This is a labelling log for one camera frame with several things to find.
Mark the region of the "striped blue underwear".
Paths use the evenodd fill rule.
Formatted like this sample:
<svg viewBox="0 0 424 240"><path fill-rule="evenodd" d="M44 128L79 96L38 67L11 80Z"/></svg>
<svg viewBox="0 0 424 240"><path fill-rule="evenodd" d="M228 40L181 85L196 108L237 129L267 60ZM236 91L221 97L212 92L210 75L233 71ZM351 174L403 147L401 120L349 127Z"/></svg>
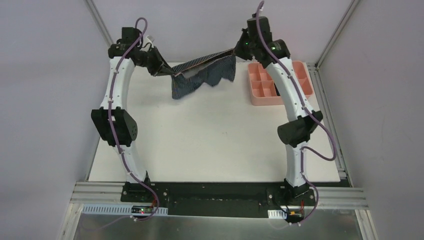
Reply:
<svg viewBox="0 0 424 240"><path fill-rule="evenodd" d="M215 87L222 79L234 82L236 56L231 48L178 64L171 69L171 97L179 100L194 93L203 84Z"/></svg>

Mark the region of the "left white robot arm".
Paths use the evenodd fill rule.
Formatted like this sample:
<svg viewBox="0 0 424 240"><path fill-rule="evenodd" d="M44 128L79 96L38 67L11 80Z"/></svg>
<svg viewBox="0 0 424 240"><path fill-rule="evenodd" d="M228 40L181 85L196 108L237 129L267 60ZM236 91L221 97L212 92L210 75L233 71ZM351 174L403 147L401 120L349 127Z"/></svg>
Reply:
<svg viewBox="0 0 424 240"><path fill-rule="evenodd" d="M175 71L136 27L122 28L121 38L110 46L108 56L110 72L105 95L90 116L100 138L118 154L127 183L138 184L133 190L134 197L144 203L152 198L153 189L136 146L138 125L127 111L130 80L136 67L146 68L153 77L172 76Z"/></svg>

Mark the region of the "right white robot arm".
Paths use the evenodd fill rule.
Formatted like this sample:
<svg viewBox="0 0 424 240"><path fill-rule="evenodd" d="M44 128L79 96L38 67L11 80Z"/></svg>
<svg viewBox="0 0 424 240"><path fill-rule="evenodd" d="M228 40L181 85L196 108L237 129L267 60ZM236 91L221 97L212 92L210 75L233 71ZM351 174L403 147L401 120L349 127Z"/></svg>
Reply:
<svg viewBox="0 0 424 240"><path fill-rule="evenodd" d="M283 196L288 204L296 205L310 188L305 180L305 149L323 114L309 104L295 74L290 51L282 39L273 40L267 17L254 13L247 20L234 53L243 60L258 61L272 78L283 101L288 122L277 127L287 159Z"/></svg>

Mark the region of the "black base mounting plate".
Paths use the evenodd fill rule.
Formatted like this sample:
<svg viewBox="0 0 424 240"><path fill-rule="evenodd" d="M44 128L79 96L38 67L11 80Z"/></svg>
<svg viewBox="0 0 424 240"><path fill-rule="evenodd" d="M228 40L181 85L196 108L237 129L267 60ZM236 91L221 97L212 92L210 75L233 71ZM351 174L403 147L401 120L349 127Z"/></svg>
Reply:
<svg viewBox="0 0 424 240"><path fill-rule="evenodd" d="M311 186L291 197L283 182L152 182L149 188L124 183L121 202L167 208L170 216L268 218L268 210L300 214L317 202Z"/></svg>

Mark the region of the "aluminium frame rail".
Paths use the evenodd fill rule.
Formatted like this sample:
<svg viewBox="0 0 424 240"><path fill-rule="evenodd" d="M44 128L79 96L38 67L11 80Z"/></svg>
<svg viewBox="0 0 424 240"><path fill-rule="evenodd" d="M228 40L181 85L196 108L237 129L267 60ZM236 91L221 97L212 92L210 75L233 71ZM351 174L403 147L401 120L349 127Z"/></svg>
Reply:
<svg viewBox="0 0 424 240"><path fill-rule="evenodd" d="M117 204L121 201L123 187L123 182L77 182L71 195L71 202ZM362 188L318 186L317 189L319 209L369 209Z"/></svg>

